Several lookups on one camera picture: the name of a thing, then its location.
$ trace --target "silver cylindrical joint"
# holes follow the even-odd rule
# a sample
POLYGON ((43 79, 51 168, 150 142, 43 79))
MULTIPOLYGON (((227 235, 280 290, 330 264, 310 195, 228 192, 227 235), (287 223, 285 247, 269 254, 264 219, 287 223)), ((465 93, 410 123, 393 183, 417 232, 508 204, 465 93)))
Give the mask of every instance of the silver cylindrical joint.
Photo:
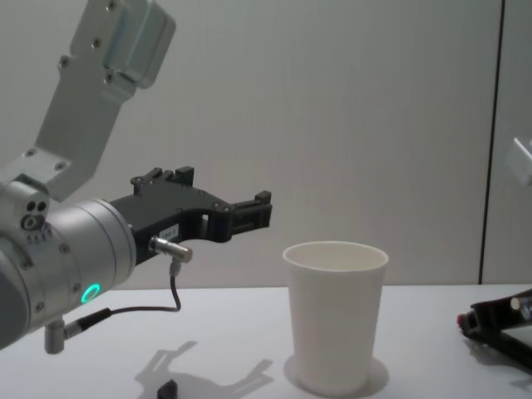
MULTIPOLYGON (((0 349, 123 283, 135 264, 130 228, 100 200, 51 212, 41 230, 6 232, 0 237, 0 310, 12 315, 9 325, 0 323, 0 349)), ((52 333, 58 332, 48 328, 52 333)))

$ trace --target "black device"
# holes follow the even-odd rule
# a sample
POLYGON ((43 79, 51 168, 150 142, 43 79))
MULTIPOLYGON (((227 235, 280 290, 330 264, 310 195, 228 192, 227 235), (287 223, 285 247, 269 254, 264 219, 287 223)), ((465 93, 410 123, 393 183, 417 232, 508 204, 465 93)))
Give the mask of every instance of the black device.
POLYGON ((505 333, 509 328, 532 325, 532 289, 510 297, 474 303, 456 322, 469 339, 493 347, 532 370, 532 348, 505 333))

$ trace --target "white wall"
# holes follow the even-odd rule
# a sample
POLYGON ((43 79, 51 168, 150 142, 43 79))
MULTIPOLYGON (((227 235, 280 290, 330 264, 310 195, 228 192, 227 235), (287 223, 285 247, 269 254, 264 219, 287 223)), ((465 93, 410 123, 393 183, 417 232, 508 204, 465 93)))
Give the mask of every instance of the white wall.
MULTIPOLYGON (((281 251, 315 239, 385 249, 388 283, 476 281, 500 1, 161 3, 178 32, 159 80, 72 200, 154 166, 227 200, 273 191, 270 229, 190 243, 189 287, 283 284, 281 251)), ((83 5, 0 2, 2 162, 32 143, 83 5)), ((166 265, 126 287, 165 287, 166 265)))
POLYGON ((484 283, 532 282, 532 188, 505 162, 516 136, 532 139, 532 2, 506 2, 484 283))

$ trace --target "white table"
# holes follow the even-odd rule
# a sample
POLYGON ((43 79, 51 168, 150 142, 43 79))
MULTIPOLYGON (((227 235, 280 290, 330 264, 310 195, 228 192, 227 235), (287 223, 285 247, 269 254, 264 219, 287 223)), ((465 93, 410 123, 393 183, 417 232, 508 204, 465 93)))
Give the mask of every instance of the white table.
MULTIPOLYGON (((470 347, 455 320, 471 303, 525 286, 385 287, 372 384, 357 397, 529 398, 532 377, 505 357, 470 347)), ((0 397, 152 399, 174 378, 181 399, 304 399, 293 371, 286 288, 182 290, 182 313, 117 315, 42 348, 42 330, 0 352, 0 397)), ((171 304, 165 290, 107 293, 91 311, 171 304)))

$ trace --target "black object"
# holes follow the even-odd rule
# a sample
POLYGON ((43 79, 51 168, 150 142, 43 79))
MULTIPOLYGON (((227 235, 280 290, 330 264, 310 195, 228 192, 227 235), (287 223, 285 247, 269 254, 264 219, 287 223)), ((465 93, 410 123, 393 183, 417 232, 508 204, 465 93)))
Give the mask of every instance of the black object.
POLYGON ((155 168, 131 179, 133 195, 111 202, 131 227, 137 264, 156 255, 148 248, 153 236, 174 243, 188 239, 224 243, 233 234, 269 227, 272 195, 268 191, 230 204, 196 189, 193 182, 194 169, 189 166, 175 172, 155 168))
POLYGON ((157 391, 157 399, 177 399, 178 386, 174 380, 169 380, 157 391))
POLYGON ((530 320, 510 306, 512 298, 531 298, 532 289, 511 297, 471 305, 472 310, 456 319, 464 336, 483 342, 532 370, 532 348, 503 330, 530 325, 530 320))

